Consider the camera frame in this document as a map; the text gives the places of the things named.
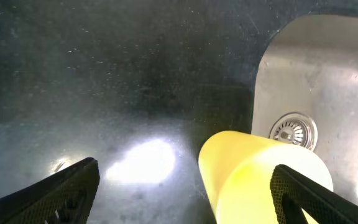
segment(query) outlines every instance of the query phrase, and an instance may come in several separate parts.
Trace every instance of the scratch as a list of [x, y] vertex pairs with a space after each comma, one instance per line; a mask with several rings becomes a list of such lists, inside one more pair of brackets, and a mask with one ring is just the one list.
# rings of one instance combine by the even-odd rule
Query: scratch
[[255, 25], [255, 23], [254, 23], [254, 20], [253, 20], [253, 19], [250, 17], [250, 15], [248, 15], [248, 14], [247, 14], [247, 17], [249, 18], [249, 20], [251, 21], [251, 23], [254, 25], [256, 31], [258, 31], [258, 34], [260, 34], [258, 27], [257, 27], [257, 26]]

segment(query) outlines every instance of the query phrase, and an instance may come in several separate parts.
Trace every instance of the sink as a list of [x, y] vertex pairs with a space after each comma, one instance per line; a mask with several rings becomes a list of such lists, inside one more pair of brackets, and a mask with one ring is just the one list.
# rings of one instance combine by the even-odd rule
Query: sink
[[358, 205], [358, 18], [305, 16], [275, 36], [259, 65], [252, 134], [291, 138], [275, 130], [286, 114], [310, 119], [334, 192]]

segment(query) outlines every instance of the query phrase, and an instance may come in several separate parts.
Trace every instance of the dark stone countertop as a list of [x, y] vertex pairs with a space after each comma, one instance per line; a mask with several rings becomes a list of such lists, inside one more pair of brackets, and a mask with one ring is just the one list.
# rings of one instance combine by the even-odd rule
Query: dark stone countertop
[[[358, 16], [358, 1], [0, 1], [0, 197], [91, 156], [88, 223], [214, 223], [198, 152], [250, 132], [260, 58], [307, 14]], [[166, 179], [111, 178], [150, 142], [173, 153]]]

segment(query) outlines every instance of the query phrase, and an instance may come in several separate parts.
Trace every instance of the drain strainer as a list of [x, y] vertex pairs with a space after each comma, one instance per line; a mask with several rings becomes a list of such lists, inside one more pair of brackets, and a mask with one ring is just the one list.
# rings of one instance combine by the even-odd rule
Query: drain strainer
[[301, 113], [289, 113], [273, 125], [269, 138], [313, 151], [317, 143], [316, 123]]

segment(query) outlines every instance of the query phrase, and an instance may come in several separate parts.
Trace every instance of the yellow cylinder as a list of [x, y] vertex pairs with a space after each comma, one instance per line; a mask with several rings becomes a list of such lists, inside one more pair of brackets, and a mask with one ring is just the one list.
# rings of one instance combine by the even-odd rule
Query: yellow cylinder
[[279, 164], [333, 190], [329, 171], [316, 154], [300, 146], [235, 131], [210, 137], [201, 148], [198, 163], [218, 224], [278, 223], [269, 183]]

